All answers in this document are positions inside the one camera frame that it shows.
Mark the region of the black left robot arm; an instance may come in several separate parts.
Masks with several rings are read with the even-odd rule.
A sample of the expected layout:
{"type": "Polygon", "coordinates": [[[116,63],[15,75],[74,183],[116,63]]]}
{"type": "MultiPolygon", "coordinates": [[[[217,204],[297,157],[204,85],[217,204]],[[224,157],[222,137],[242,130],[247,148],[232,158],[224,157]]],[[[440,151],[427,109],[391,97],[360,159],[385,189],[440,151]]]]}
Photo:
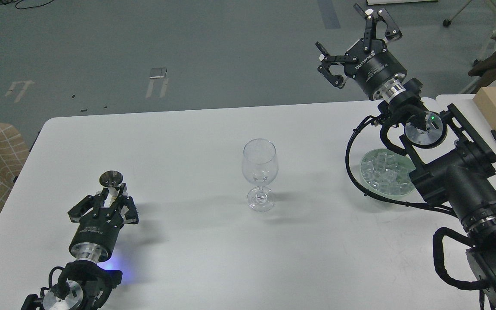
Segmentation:
{"type": "Polygon", "coordinates": [[[112,257],[120,230],[138,224],[134,200],[119,180],[102,181],[102,191],[87,195],[68,216],[77,223],[69,246],[74,261],[50,271],[48,286],[26,296],[24,310],[98,310],[122,281],[120,270],[106,270],[99,263],[112,257]]]}

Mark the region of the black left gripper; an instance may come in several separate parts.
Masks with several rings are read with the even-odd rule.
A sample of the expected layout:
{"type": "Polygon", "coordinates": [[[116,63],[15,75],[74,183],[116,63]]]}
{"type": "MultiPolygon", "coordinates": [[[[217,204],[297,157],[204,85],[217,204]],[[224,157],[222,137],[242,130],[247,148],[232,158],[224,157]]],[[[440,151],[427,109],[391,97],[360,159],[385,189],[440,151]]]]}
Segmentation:
{"type": "Polygon", "coordinates": [[[126,183],[109,188],[109,192],[87,195],[68,212],[77,231],[69,246],[69,253],[77,260],[105,262],[112,257],[119,231],[125,224],[139,224],[134,200],[127,193],[126,183]],[[105,208],[108,196],[110,208],[105,208]]]}

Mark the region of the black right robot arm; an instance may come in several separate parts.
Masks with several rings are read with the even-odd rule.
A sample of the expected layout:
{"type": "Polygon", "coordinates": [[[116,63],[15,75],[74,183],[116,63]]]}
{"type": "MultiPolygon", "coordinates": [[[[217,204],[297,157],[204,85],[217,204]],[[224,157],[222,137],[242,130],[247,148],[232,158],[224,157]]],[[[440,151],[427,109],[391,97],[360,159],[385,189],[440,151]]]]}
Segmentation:
{"type": "Polygon", "coordinates": [[[350,180],[365,196],[456,217],[465,231],[441,227],[433,235],[433,263],[443,282],[459,290],[478,291],[496,310],[496,154],[451,104],[433,112],[421,99],[422,83],[405,81],[407,70],[388,50],[402,33],[384,8],[353,8],[365,20],[363,36],[342,55],[331,55],[319,42],[319,73],[336,88],[353,79],[370,100],[378,100],[378,116],[367,116],[353,130],[345,163],[350,180]],[[392,200],[364,188],[350,169],[350,150],[368,125],[380,126],[384,147],[409,159],[409,173],[423,203],[392,200]]]}

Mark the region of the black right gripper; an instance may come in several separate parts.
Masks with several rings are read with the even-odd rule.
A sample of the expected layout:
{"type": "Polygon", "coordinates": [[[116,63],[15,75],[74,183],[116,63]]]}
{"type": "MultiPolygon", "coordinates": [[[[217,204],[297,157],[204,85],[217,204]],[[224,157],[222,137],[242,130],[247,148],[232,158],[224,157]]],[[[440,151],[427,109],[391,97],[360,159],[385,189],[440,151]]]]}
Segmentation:
{"type": "Polygon", "coordinates": [[[345,65],[347,77],[356,81],[364,94],[370,100],[378,98],[378,88],[392,78],[404,80],[407,69],[388,51],[387,43],[402,38],[402,32],[385,8],[378,11],[363,10],[360,5],[354,4],[354,9],[366,20],[364,36],[354,43],[345,55],[330,55],[325,47],[316,42],[321,53],[321,64],[318,72],[334,87],[342,89],[346,84],[341,74],[330,71],[333,65],[345,65]],[[378,22],[386,24],[384,40],[376,40],[376,26],[378,22]]]}

